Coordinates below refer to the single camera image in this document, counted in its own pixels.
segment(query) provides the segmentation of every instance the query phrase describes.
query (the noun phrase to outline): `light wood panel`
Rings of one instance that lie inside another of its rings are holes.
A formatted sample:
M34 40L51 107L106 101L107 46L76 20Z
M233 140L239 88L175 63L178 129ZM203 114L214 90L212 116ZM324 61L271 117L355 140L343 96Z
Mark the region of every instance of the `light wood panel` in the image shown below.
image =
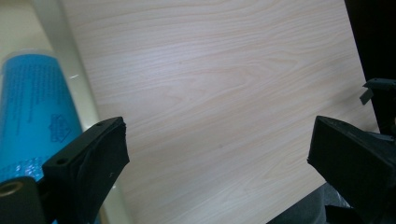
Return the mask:
M323 183L316 115L376 128L342 0L64 3L135 223L264 223Z

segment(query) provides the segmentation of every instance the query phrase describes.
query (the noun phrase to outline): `blue cylinder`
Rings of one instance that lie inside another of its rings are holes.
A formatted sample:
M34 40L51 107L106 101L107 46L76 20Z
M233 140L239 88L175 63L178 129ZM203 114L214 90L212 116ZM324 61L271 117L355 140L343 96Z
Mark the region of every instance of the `blue cylinder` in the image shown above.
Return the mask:
M81 134L57 60L41 51L9 56L2 68L0 182L43 176L41 165Z

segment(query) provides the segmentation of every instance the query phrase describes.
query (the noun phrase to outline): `dark gray fabric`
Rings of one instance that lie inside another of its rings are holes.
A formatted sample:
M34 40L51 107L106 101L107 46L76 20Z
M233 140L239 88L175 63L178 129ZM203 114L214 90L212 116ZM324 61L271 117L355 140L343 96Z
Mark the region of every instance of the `dark gray fabric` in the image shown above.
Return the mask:
M269 224L323 224L326 223L323 186L301 199Z

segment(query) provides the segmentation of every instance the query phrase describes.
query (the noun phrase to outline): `blue plastic tube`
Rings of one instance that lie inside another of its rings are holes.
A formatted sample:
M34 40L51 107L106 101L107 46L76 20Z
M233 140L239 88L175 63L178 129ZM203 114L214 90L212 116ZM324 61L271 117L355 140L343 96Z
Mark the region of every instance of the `blue plastic tube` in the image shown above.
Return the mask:
M49 53L14 53L2 67L0 182L43 176L41 165L81 134L61 68Z

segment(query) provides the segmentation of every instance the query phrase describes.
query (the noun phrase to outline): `wood grain surface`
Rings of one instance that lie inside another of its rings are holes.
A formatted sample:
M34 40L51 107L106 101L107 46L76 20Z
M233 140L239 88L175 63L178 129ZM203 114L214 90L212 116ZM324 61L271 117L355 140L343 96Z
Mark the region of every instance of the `wood grain surface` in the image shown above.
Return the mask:
M343 0L68 0L135 223L265 223L323 183L316 115L376 129Z

